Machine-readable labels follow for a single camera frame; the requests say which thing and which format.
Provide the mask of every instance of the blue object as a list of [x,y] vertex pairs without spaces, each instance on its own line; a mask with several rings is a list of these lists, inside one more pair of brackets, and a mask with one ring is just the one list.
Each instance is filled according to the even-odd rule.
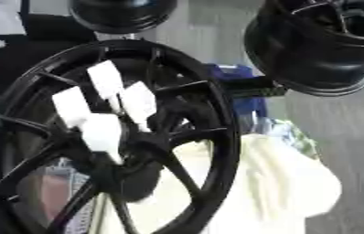
[[[208,64],[212,75],[220,80],[230,79],[252,79],[254,78],[252,69],[243,65],[223,66]],[[239,115],[256,112],[258,117],[267,117],[266,100],[264,98],[243,98],[234,99],[233,106]]]

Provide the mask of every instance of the gray carpet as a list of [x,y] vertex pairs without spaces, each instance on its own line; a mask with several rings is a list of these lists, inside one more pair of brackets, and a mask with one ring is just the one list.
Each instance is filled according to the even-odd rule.
[[[67,13],[63,1],[33,1],[36,12]],[[261,1],[180,0],[167,22],[144,35],[204,62],[249,64],[241,37]],[[318,140],[324,163],[343,183],[338,205],[308,220],[307,234],[364,234],[364,90],[343,98],[291,92],[270,103],[274,116],[288,116]]]

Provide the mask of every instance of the rim lip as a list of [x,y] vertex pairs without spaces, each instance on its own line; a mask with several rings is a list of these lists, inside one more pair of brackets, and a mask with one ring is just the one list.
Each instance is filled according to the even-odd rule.
[[289,19],[290,22],[292,22],[294,24],[295,27],[301,27],[302,30],[300,30],[304,35],[309,35],[309,33],[311,32],[315,32],[314,36],[317,35],[316,31],[319,31],[319,33],[323,36],[327,36],[327,37],[334,37],[335,39],[340,38],[341,40],[345,40],[350,39],[350,40],[355,40],[358,43],[356,45],[352,45],[352,46],[363,46],[364,47],[364,37],[362,36],[356,36],[356,35],[351,35],[351,34],[342,34],[342,33],[338,33],[338,32],[332,32],[332,31],[328,31],[325,30],[324,28],[318,26],[317,24],[314,23],[310,23],[310,22],[306,22],[303,19],[301,19],[300,17],[294,16],[292,15],[286,8],[284,8],[284,6],[280,3],[280,0],[266,0],[266,2],[269,2],[271,4],[274,4],[275,7],[277,7],[282,13],[284,13],[284,15]]
[[81,17],[77,12],[75,11],[73,7],[73,1],[70,1],[70,7],[69,11],[70,14],[74,17],[74,19],[80,23],[81,25],[100,33],[105,34],[116,34],[116,35],[123,35],[123,34],[131,34],[131,33],[138,33],[141,31],[145,31],[154,27],[159,26],[160,24],[167,21],[167,19],[170,17],[172,12],[177,7],[177,1],[171,0],[174,2],[174,5],[172,7],[169,7],[163,14],[157,14],[152,16],[146,16],[143,18],[139,18],[132,23],[130,23],[127,26],[116,26],[116,25],[98,25],[94,24],[91,21],[86,20],[85,18]]
[[[228,195],[231,184],[233,182],[234,176],[236,175],[236,169],[239,162],[239,153],[240,153],[240,137],[238,131],[238,124],[236,120],[236,114],[231,108],[230,99],[225,94],[224,90],[221,88],[218,82],[210,77],[204,66],[197,60],[185,55],[184,53],[177,51],[175,49],[169,48],[165,45],[156,44],[147,41],[133,41],[133,40],[110,40],[103,42],[95,42],[90,43],[88,45],[77,46],[75,48],[70,48],[65,50],[51,58],[45,59],[44,61],[37,64],[34,68],[30,69],[27,73],[25,73],[21,78],[19,78],[12,87],[3,95],[0,99],[0,112],[7,114],[10,112],[14,112],[13,108],[16,107],[16,104],[22,101],[24,98],[25,92],[27,92],[30,87],[36,84],[40,80],[38,76],[35,76],[41,69],[52,65],[56,61],[59,61],[65,57],[75,56],[75,55],[84,55],[86,53],[80,52],[81,50],[87,50],[92,48],[115,48],[116,46],[132,47],[134,45],[143,45],[150,47],[160,47],[166,49],[166,52],[170,52],[173,56],[180,57],[183,59],[184,67],[190,68],[194,70],[201,78],[206,78],[209,81],[209,84],[212,89],[212,94],[218,98],[219,105],[223,107],[223,115],[225,119],[225,125],[228,128],[227,133],[230,137],[230,148],[227,152],[230,160],[225,160],[223,164],[228,164],[227,168],[221,170],[219,169],[219,175],[217,175],[217,179],[220,179],[218,183],[213,183],[210,187],[215,193],[213,199],[206,202],[206,206],[201,206],[200,208],[196,208],[195,212],[192,211],[191,205],[187,207],[179,216],[177,216],[173,221],[168,223],[166,226],[157,230],[155,234],[164,234],[169,233],[195,233],[201,231],[214,215],[214,213],[218,210],[220,204],[224,200],[224,198]],[[184,221],[182,223],[175,222],[177,218],[184,217]],[[18,223],[13,222],[13,217],[7,213],[6,208],[2,207],[0,203],[0,220],[2,225],[0,225],[0,233],[29,233],[27,229],[23,227],[19,227]]]

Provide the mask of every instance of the black alloy wheel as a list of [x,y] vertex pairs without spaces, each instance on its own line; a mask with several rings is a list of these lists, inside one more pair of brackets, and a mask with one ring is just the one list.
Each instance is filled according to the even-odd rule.
[[[121,117],[124,165],[90,152],[79,132],[62,124],[51,101],[53,94],[80,86],[93,112],[112,112],[87,74],[87,68],[107,59],[122,72],[125,86],[143,81],[157,99],[158,112],[149,119],[151,133],[140,133],[129,118]],[[183,120],[190,126],[181,124]],[[191,196],[186,209],[155,233],[199,233],[232,185],[239,162],[238,132],[224,90],[200,62],[179,51],[140,40],[96,42],[63,51],[29,70],[0,100],[0,233],[63,233],[74,215],[100,193],[111,199],[125,232],[139,233],[127,204],[140,195],[120,184],[138,186],[141,181],[127,179],[152,164],[171,171]],[[213,142],[203,186],[194,182],[172,151],[201,140]],[[135,157],[125,158],[130,151]],[[89,180],[46,225],[37,218],[44,213],[37,197],[39,182],[25,180],[61,157]]]
[[364,0],[266,0],[244,42],[286,88],[317,96],[364,88]]

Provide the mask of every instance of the white plug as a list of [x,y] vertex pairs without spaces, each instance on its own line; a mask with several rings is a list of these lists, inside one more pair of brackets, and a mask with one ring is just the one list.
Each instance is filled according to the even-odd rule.
[[62,121],[68,128],[80,129],[91,151],[106,152],[116,164],[123,164],[118,153],[122,127],[117,115],[91,113],[80,87],[59,92],[52,100]]
[[116,164],[123,164],[123,159],[118,152],[122,127],[117,115],[93,113],[79,127],[82,140],[91,151],[106,152]]
[[115,113],[122,113],[117,94],[123,90],[123,80],[115,65],[106,60],[89,68],[88,74],[100,97],[108,100]]
[[121,91],[120,98],[126,113],[138,124],[140,131],[151,132],[147,120],[156,113],[156,98],[146,85],[138,81]]
[[69,129],[83,124],[91,115],[90,107],[80,87],[54,94],[52,100],[57,114]]

